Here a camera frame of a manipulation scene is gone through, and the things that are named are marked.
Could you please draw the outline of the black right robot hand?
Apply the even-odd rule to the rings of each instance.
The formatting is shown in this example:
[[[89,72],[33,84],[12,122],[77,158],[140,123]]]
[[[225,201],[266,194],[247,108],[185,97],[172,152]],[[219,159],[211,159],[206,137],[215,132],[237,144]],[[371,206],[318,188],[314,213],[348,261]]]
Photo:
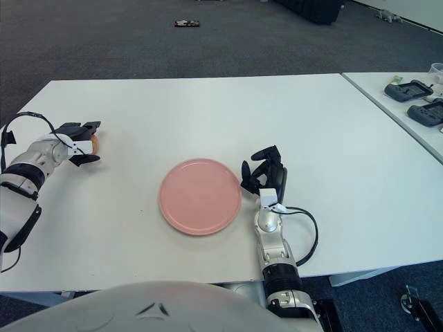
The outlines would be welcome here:
[[[251,171],[249,164],[243,161],[241,187],[257,195],[260,195],[260,189],[275,189],[278,203],[282,203],[287,182],[287,168],[281,162],[278,148],[273,145],[257,151],[251,156],[251,160],[262,163]]]

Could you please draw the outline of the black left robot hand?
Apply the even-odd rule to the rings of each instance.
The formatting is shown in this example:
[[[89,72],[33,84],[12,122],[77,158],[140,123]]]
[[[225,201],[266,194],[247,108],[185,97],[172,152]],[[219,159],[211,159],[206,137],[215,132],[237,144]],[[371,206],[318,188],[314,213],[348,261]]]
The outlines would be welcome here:
[[[55,130],[55,135],[61,138],[69,149],[69,161],[75,166],[94,163],[100,160],[98,139],[95,136],[101,121],[66,122]]]

